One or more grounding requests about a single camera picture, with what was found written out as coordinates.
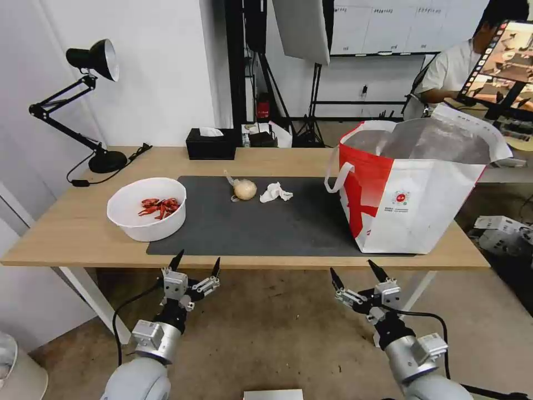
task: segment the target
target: black desk mat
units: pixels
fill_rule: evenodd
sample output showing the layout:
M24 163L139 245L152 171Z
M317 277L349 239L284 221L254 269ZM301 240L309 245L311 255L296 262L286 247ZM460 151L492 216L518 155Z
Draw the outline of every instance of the black desk mat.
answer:
M174 255L185 249L189 256L369 256L359 251L339 195L326 191L324 178L247 178L257 185L257 194L232 202L233 188L225 177L180 177L187 189L185 223L173 235L151 242L146 253ZM261 203L259 196L275 182L294 197Z

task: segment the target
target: shopping bag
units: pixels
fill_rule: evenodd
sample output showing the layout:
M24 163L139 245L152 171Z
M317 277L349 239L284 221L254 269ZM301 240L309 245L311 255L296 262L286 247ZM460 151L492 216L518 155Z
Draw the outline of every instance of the shopping bag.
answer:
M340 171L331 187L335 159ZM431 118L365 121L340 139L324 185L365 253L429 253L490 162L511 157L492 125L447 106Z

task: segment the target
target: lamp arm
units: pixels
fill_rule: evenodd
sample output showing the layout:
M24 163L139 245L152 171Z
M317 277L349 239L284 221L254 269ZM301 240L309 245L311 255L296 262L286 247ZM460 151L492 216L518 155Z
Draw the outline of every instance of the lamp arm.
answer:
M46 98L40 103L32 104L31 106L29 106L29 113L35 118L40 119L43 122L46 122L48 125L54 127L58 131L61 131L64 134L70 136L71 138L75 139L81 144L84 144L85 146L94 150L95 152L105 151L102 148L102 144L100 142L93 141L92 139L82 135L81 133L73 131L72 129L66 127L65 125L61 124L61 122L56 121L50 116L50 114L54 112L55 110L67 105L68 103L73 102L78 97L81 97L84 94L94 90L94 88L96 87L96 79L97 78L95 76L85 75L84 77L74 82L70 86L67 86L65 89L57 92L56 94L51 95L50 97ZM81 85L82 83L87 85L87 89L67 99L54 101L54 99L56 99L57 97L75 88L76 86Z

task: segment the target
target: white bowl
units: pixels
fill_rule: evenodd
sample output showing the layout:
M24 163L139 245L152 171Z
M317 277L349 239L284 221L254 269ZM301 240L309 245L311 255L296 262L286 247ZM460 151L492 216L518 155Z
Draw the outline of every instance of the white bowl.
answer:
M174 197L179 208L163 220L155 219L158 212L138 216L147 198L168 199ZM185 222L185 187L170 178L148 178L130 183L115 193L107 202L107 217L130 238L139 242L153 242L170 236Z

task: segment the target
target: black tissue box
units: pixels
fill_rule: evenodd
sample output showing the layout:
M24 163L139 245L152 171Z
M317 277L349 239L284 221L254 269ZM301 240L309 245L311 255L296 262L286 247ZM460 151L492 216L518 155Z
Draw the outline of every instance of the black tissue box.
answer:
M235 159L233 129L219 129L224 136L201 136L200 129L192 128L185 140L189 159Z

